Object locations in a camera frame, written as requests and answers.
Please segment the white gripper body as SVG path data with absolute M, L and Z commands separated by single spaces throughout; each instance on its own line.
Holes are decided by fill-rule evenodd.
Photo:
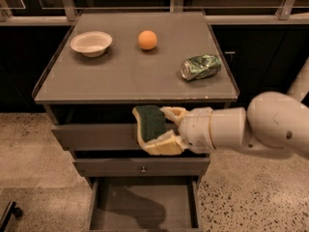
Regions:
M 178 132 L 186 147 L 195 154 L 208 154 L 213 150 L 210 134 L 212 109 L 195 108 L 181 121 Z

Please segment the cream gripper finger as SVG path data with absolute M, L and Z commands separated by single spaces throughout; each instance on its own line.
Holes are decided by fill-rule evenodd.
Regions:
M 160 108 L 160 111 L 164 114 L 165 118 L 169 121 L 172 121 L 177 126 L 182 122 L 184 116 L 188 111 L 179 106 L 163 106 Z
M 176 156 L 180 155 L 186 148 L 187 146 L 182 138 L 172 130 L 143 145 L 143 149 L 153 156 Z

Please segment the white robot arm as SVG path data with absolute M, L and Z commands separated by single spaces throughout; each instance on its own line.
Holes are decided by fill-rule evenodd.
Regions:
M 309 154 L 309 107 L 302 103 L 309 92 L 309 59 L 286 94 L 264 92 L 246 109 L 209 107 L 187 111 L 162 107 L 162 116 L 173 121 L 177 131 L 162 132 L 148 140 L 144 133 L 157 119 L 147 117 L 138 127 L 138 142 L 152 155 L 178 155 L 185 149 L 196 154 L 232 148 L 245 154 L 269 155 L 292 151 Z

